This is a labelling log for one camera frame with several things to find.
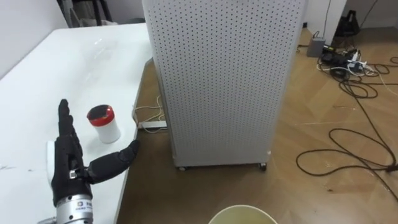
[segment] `power strip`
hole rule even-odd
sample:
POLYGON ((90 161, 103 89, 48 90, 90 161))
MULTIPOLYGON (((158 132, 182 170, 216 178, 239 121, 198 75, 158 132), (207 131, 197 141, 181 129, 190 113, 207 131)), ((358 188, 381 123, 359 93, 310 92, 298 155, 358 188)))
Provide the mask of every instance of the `power strip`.
POLYGON ((138 124, 138 129, 167 128, 166 121, 146 121, 138 124))

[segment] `white perforated cabinet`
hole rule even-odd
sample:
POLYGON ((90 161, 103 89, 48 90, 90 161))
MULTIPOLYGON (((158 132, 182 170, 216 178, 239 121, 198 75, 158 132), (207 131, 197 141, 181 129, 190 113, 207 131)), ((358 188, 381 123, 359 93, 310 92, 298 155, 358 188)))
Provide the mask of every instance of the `white perforated cabinet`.
POLYGON ((306 0, 144 0, 178 167, 265 163, 306 0))

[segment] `white desk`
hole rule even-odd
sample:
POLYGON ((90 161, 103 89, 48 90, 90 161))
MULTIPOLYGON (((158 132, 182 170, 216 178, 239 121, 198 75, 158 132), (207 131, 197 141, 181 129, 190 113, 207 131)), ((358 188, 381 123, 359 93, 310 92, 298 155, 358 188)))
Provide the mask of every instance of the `white desk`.
MULTIPOLYGON (((135 138, 131 115, 151 57, 145 24, 60 29, 0 80, 0 223, 37 223, 55 215, 45 143, 58 136, 62 98, 70 103, 85 165, 135 138), (101 144, 86 119, 100 104, 115 110, 122 136, 114 144, 101 144)), ((126 176, 92 186, 95 223, 116 222, 126 176)))

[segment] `black cable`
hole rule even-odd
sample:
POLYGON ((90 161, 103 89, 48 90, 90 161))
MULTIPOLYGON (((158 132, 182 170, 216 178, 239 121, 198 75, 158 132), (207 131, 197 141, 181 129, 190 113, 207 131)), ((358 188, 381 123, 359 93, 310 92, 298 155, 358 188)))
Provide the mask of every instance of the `black cable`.
POLYGON ((319 34, 319 30, 318 31, 316 31, 313 35, 312 35, 312 38, 316 38, 316 37, 318 37, 318 34, 319 34))
POLYGON ((390 58, 390 62, 392 64, 369 63, 368 65, 372 65, 378 73, 387 75, 390 74, 389 68, 398 68, 398 57, 390 58))
POLYGON ((368 15, 371 13, 371 11, 373 10, 374 6, 376 5, 376 3, 377 3, 378 1, 379 1, 379 0, 375 0, 374 3, 373 3, 373 5, 372 5, 372 7, 369 9, 368 13, 366 13, 365 18, 363 19, 363 21, 362 21, 362 23, 361 23, 361 25, 360 25, 360 27, 359 27, 360 30, 362 29, 362 26, 363 26, 363 24, 365 23, 366 19, 368 18, 368 15))
POLYGON ((297 50, 296 50, 297 53, 300 52, 300 49, 299 49, 299 48, 301 48, 301 47, 309 47, 309 45, 302 45, 302 44, 299 44, 299 45, 297 46, 297 50))
POLYGON ((329 0, 328 9, 326 10, 325 25, 323 26, 323 36, 322 36, 322 38, 325 38, 326 23, 328 22, 328 15, 329 15, 330 3, 331 3, 331 0, 329 0))
MULTIPOLYGON (((398 57, 392 57, 390 59, 391 62, 393 63, 397 63, 395 62, 395 58, 398 57)), ((326 71, 324 71, 324 69, 322 69, 322 65, 320 65, 320 68, 323 72, 327 73, 326 71)), ((378 85, 395 85, 398 86, 398 83, 374 83, 374 82, 364 82, 362 77, 345 77, 345 78, 338 78, 338 77, 334 77, 332 76, 337 82, 339 87, 341 88, 341 90, 343 90, 345 93, 347 93, 349 96, 352 96, 355 101, 357 102, 357 104, 359 105, 359 107, 361 108, 362 112, 364 113, 366 119, 369 121, 369 124, 371 125, 373 131, 375 132, 377 139, 372 138, 370 136, 367 136, 361 132, 352 130, 352 129, 346 129, 346 128, 333 128, 332 130, 329 131, 328 135, 329 138, 339 147, 339 149, 314 149, 314 150, 309 150, 309 151, 305 151, 300 153, 297 157, 296 157, 296 165, 297 167, 303 171, 304 173, 311 175, 311 176, 315 176, 315 177, 322 177, 322 176, 326 176, 326 175, 330 175, 334 172, 337 172, 339 170, 344 170, 344 169, 351 169, 351 168, 357 168, 357 169, 366 169, 369 170, 370 172, 372 172, 373 175, 375 175, 383 184, 383 186, 385 186, 385 188, 391 193, 391 195, 394 197, 394 199, 396 200, 396 202, 398 202, 398 196, 392 191, 391 187, 386 183, 386 181, 384 181, 381 176, 377 173, 377 171, 386 171, 386 172, 392 172, 392 171, 396 171, 398 170, 398 164, 397 164, 397 159, 396 156, 394 155, 393 151, 391 150, 391 148, 388 146, 388 144, 385 142, 385 140, 381 137, 379 131, 376 129, 372 119, 370 118, 370 116, 368 115, 368 112, 366 112, 365 108, 363 107, 362 103, 360 102, 360 99, 375 99, 379 93, 377 92, 377 90, 373 87, 373 86, 378 86, 378 85), (356 155, 354 153, 352 153, 351 151, 349 151, 347 148, 345 148, 344 146, 342 146, 337 139, 335 139, 335 137, 333 136, 334 133, 336 132, 346 132, 346 133, 353 133, 353 134, 357 134, 362 138, 366 138, 369 139, 375 143, 377 143, 378 145, 380 145, 383 149, 385 149, 387 151, 387 153, 390 155, 392 162, 390 164, 379 164, 377 162, 374 161, 370 161, 369 159, 365 159, 359 155, 356 155), (305 170, 299 162, 300 157, 302 157, 305 154, 311 154, 311 153, 317 153, 317 152, 335 152, 335 153, 340 153, 340 154, 344 154, 346 156, 350 156, 356 160, 358 160, 360 163, 362 163, 363 166, 361 165, 351 165, 351 166, 341 166, 341 167, 337 167, 336 169, 333 169, 331 171, 325 172, 325 173, 312 173, 309 172, 307 170, 305 170)))

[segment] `white cable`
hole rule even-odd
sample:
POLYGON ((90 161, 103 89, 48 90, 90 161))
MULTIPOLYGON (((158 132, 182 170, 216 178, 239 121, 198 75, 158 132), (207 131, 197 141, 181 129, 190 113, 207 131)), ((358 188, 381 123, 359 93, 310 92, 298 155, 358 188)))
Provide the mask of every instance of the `white cable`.
POLYGON ((390 88, 388 88, 388 86, 386 85, 386 83, 385 83, 384 80, 383 80, 383 77, 381 77, 381 74, 380 74, 380 73, 378 73, 378 74, 379 74, 379 78, 380 78, 381 82, 383 83, 384 87, 385 87, 388 91, 390 91, 392 94, 398 96, 398 93, 396 93, 396 92, 392 91, 390 88))
POLYGON ((164 117, 164 114, 162 114, 162 115, 160 115, 157 119, 159 120, 159 121, 164 121, 162 118, 164 117))
MULTIPOLYGON (((350 72, 351 74, 353 74, 353 75, 357 75, 357 74, 354 74, 349 68, 343 68, 343 67, 321 68, 321 67, 320 67, 321 65, 322 65, 321 63, 319 63, 319 64, 317 65, 317 69, 318 69, 319 71, 329 71, 329 70, 334 70, 334 69, 343 69, 343 70, 349 71, 349 72, 350 72)), ((362 75, 357 75, 357 76, 364 76, 364 75, 366 75, 367 77, 371 77, 372 75, 377 74, 378 77, 380 78, 381 82, 383 83, 384 87, 385 87, 389 92, 391 92, 392 94, 398 96, 398 93, 392 91, 392 90, 386 85, 386 83, 384 82, 384 79, 383 79, 382 75, 381 75, 378 71, 373 70, 373 68, 370 67, 369 65, 365 65, 364 68, 367 70, 367 72, 365 72, 365 73, 362 74, 362 75)))
POLYGON ((141 122, 138 123, 138 125, 137 125, 137 127, 142 128, 144 131, 146 131, 147 133, 150 133, 150 134, 155 134, 155 133, 158 133, 158 132, 161 131, 161 130, 167 129, 167 128, 159 128, 159 129, 156 130, 156 131, 149 131, 148 129, 146 129, 146 128, 144 128, 144 127, 141 126, 141 123, 143 123, 143 122, 148 122, 148 121, 150 121, 150 120, 152 120, 152 119, 155 119, 155 118, 157 118, 159 121, 161 121, 161 118, 164 117, 163 110, 162 110, 162 105, 160 105, 159 100, 160 100, 160 95, 157 96, 157 98, 156 98, 156 104, 157 104, 157 106, 140 106, 140 107, 137 107, 137 108, 135 109, 135 111, 134 111, 134 116, 133 116, 133 118, 134 118, 134 120, 137 122, 137 113, 136 113, 137 110, 140 110, 140 109, 159 109, 159 112, 158 112, 155 116, 151 116, 150 118, 148 118, 148 119, 146 119, 146 120, 144 120, 144 121, 141 121, 141 122))

